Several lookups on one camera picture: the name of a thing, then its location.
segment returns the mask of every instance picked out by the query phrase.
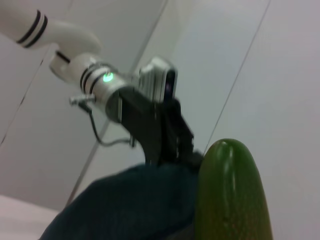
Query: white wall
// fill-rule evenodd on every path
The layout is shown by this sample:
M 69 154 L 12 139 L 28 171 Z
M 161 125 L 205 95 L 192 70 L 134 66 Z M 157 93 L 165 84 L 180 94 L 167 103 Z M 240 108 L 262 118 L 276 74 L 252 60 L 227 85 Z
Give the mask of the white wall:
M 72 5 L 68 1 L 62 1 L 61 5 L 58 1 L 49 1 L 47 5 L 43 2 L 36 7 L 45 6 L 44 11 L 49 8 L 49 14 L 56 10 L 68 21 L 89 28 L 104 45 L 101 56 L 120 70 L 130 72 L 152 33 L 164 2 L 91 0 L 88 4 L 88 1 L 74 0 Z M 0 129 L 6 132 L 0 146 L 0 194 L 61 210 L 94 152 L 96 140 L 89 117 L 69 106 L 68 98 L 80 94 L 79 88 L 68 86 L 50 72 L 48 65 L 56 46 L 50 46 L 48 52 L 47 49 L 43 49 L 38 62 L 29 59 L 27 56 L 32 54 L 27 52 L 30 54 L 27 55 L 24 49 L 21 53 L 24 58 L 8 53 L 10 63 L 17 63 L 7 72 L 11 78 L 5 83 L 9 82 L 11 88 L 0 89 L 0 96 L 3 91 L 5 96 L 5 99 L 1 97 L 0 110 L 5 112 L 4 120 L 10 123 L 2 125 L 0 122 Z M 23 82 L 23 73 L 30 65 L 34 69 Z M 2 105 L 6 103 L 9 103 L 8 110 Z M 94 114 L 101 130 L 107 119 L 98 111 Z
M 319 9 L 271 1 L 211 139 L 250 149 L 279 240 L 320 239 Z
M 241 68 L 268 0 L 172 0 L 138 64 L 155 55 L 178 68 L 176 96 L 195 134 L 195 147 L 204 151 L 231 87 Z M 105 139 L 126 136 L 120 126 L 108 128 Z M 77 194 L 97 178 L 145 160 L 141 148 L 99 147 Z

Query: cucumber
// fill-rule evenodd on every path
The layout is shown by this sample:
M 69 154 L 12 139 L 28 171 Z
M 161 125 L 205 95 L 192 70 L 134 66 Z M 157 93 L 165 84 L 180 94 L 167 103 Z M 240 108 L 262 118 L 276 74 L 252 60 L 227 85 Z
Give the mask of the cucumber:
M 196 240 L 272 240 L 264 188 L 247 147 L 234 139 L 214 143 L 199 171 Z

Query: fabric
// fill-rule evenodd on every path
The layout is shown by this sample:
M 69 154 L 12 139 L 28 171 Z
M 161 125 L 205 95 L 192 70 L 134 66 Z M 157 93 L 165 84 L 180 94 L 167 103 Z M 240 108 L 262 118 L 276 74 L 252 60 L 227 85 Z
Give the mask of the fabric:
M 198 173 L 140 165 L 92 183 L 41 240 L 162 240 L 193 235 Z

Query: white table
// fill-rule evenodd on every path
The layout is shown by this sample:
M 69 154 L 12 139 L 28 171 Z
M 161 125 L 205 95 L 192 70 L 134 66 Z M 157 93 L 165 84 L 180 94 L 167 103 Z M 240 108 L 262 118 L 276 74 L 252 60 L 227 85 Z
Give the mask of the white table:
M 55 210 L 0 195 L 0 239 L 37 240 L 57 214 Z

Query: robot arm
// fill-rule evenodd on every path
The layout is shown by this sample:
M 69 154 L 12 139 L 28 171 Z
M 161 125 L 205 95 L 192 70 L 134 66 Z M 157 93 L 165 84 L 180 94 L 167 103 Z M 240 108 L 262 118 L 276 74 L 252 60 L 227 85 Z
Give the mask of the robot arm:
M 34 49 L 56 43 L 58 51 L 49 65 L 65 82 L 94 97 L 94 104 L 113 122 L 122 124 L 138 140 L 147 163 L 186 163 L 198 169 L 202 155 L 193 152 L 193 134 L 173 98 L 177 75 L 163 71 L 166 65 L 154 60 L 141 71 L 143 76 L 169 79 L 164 102 L 151 101 L 128 83 L 126 76 L 105 63 L 98 54 L 99 39 L 79 26 L 48 19 L 23 1 L 0 1 L 0 32 L 24 48 Z M 155 85 L 146 85 L 156 94 Z
M 91 32 L 71 23 L 48 19 L 25 1 L 0 1 L 0 32 L 26 49 L 56 43 L 57 55 L 50 68 L 57 77 L 66 79 L 66 61 L 82 53 L 98 54 L 102 45 Z

